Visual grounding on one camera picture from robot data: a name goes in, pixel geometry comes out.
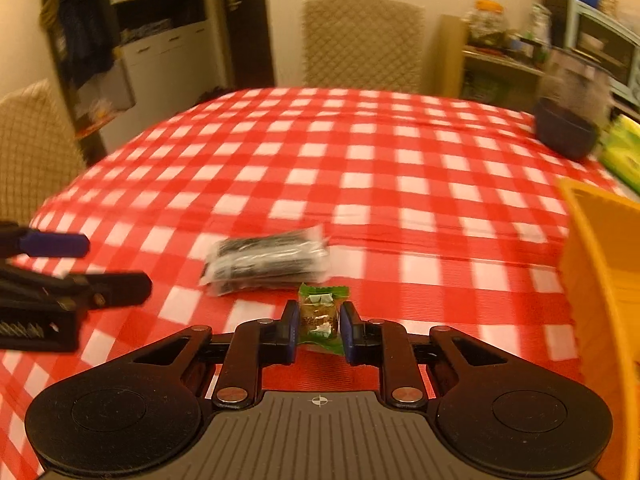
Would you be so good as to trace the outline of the light blue toaster oven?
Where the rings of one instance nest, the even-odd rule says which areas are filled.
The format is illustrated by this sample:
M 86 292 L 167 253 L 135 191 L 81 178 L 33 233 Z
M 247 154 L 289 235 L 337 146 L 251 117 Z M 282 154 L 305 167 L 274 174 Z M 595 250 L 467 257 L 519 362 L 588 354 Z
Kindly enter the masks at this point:
M 564 48 L 594 58 L 610 73 L 612 92 L 639 106 L 639 36 L 580 0 L 567 0 Z

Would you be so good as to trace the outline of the dark door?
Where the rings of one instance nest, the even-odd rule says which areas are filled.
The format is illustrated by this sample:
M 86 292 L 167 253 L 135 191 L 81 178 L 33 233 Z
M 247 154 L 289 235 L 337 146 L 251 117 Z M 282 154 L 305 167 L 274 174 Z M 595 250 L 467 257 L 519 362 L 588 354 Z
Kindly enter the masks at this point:
M 274 86 L 266 0 L 224 0 L 234 85 Z

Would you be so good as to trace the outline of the green tissue pack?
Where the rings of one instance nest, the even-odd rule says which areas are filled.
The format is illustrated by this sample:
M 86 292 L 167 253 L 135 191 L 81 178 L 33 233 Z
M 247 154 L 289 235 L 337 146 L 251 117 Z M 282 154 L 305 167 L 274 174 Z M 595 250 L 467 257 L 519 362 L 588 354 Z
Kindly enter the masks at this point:
M 600 162 L 636 194 L 640 192 L 639 124 L 626 115 L 618 115 L 608 128 L 602 143 Z

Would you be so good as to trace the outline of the orange plastic tray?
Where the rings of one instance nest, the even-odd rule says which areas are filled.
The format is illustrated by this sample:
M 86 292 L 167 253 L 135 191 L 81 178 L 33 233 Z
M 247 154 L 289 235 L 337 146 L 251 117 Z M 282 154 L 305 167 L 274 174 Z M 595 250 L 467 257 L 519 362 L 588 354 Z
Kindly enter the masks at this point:
M 639 204 L 569 178 L 559 182 L 568 232 L 559 263 L 580 369 L 613 416 L 597 471 L 639 477 Z

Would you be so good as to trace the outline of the green candy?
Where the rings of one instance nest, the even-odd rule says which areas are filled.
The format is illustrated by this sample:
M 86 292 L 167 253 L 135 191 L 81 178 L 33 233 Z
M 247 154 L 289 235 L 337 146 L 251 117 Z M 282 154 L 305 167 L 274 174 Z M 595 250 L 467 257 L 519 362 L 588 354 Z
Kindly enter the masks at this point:
M 297 344 L 314 351 L 344 356 L 340 334 L 340 310 L 349 300 L 348 286 L 312 286 L 298 289 L 299 326 Z

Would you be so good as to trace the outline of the black seaweed snack pack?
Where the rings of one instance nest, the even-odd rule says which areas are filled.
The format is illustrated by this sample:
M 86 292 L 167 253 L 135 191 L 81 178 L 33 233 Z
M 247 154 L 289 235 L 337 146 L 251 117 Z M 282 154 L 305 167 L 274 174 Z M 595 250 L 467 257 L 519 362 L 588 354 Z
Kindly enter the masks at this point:
M 205 258 L 200 284 L 224 296 L 243 289 L 318 284 L 329 270 L 328 239 L 317 224 L 268 236 L 220 240 Z

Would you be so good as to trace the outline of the red checkered tablecloth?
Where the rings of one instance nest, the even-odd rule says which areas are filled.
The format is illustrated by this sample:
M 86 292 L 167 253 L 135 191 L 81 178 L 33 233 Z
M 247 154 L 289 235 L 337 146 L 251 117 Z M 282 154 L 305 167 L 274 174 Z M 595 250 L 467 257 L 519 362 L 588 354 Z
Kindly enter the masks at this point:
M 152 296 L 90 313 L 73 354 L 2 354 L 2 477 L 35 477 L 23 420 L 52 382 L 189 325 L 225 333 L 281 312 L 292 290 L 218 297 L 200 285 L 210 248 L 226 237 L 321 226 L 330 280 L 349 288 L 364 318 L 418 334 L 447 324 L 577 378 L 556 273 L 565 177 L 615 186 L 597 162 L 540 144 L 529 114 L 432 96 L 239 91 L 143 131 L 32 217 L 39 229 L 87 235 L 88 256 L 24 266 L 141 270 Z

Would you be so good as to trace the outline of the quilted beige chair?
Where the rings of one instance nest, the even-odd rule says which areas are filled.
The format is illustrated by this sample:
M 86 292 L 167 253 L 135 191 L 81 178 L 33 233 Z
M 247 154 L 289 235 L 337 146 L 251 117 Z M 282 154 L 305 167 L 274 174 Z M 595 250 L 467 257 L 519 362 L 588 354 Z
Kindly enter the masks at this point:
M 307 0 L 302 31 L 306 86 L 420 90 L 426 36 L 420 6 L 395 0 Z
M 0 131 L 1 218 L 27 224 L 87 165 L 45 79 L 1 99 Z

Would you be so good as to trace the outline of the quilted beige chair back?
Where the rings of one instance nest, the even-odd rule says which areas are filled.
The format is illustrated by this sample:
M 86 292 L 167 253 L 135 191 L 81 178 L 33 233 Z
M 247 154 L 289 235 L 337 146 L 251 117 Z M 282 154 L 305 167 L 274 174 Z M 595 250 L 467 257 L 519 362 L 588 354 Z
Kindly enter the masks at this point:
M 306 86 L 420 90 L 426 36 L 420 6 L 395 0 L 307 0 L 302 31 Z

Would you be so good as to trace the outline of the white cabinet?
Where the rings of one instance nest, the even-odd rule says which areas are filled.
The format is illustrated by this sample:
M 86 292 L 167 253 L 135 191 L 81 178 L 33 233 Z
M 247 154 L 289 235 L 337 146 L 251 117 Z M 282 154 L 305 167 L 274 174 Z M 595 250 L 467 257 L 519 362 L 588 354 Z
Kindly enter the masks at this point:
M 90 153 L 114 152 L 227 81 L 217 0 L 41 0 L 40 24 Z

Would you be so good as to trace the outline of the quilted beige chair left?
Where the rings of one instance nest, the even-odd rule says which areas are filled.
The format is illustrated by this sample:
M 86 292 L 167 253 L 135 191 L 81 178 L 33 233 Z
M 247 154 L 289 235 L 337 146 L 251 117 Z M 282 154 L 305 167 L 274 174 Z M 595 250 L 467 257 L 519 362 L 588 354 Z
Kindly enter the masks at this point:
M 87 165 L 45 79 L 1 99 L 0 131 L 1 218 L 27 224 Z

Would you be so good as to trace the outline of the orange lid jar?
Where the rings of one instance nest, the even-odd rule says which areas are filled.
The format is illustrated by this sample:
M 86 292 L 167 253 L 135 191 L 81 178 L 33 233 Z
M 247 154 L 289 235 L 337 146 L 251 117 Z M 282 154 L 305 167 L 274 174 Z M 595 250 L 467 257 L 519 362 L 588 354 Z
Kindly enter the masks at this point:
M 468 31 L 468 44 L 471 46 L 496 50 L 504 47 L 509 24 L 500 3 L 476 0 L 463 21 Z

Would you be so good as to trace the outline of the glass jar dark contents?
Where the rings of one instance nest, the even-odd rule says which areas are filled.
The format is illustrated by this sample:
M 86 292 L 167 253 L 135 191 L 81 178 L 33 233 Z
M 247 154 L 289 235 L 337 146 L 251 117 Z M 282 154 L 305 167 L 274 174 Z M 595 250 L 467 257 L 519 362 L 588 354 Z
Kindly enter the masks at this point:
M 581 162 L 596 147 L 610 111 L 610 73 L 589 55 L 552 48 L 537 86 L 536 139 Z

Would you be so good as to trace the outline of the wooden shelf unit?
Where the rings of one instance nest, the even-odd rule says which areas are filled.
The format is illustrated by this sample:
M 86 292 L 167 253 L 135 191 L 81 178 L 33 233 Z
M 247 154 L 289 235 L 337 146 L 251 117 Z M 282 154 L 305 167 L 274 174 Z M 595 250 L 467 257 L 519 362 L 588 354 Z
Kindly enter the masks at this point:
M 462 99 L 530 113 L 542 71 L 466 43 L 462 18 L 442 14 L 435 42 L 435 96 Z

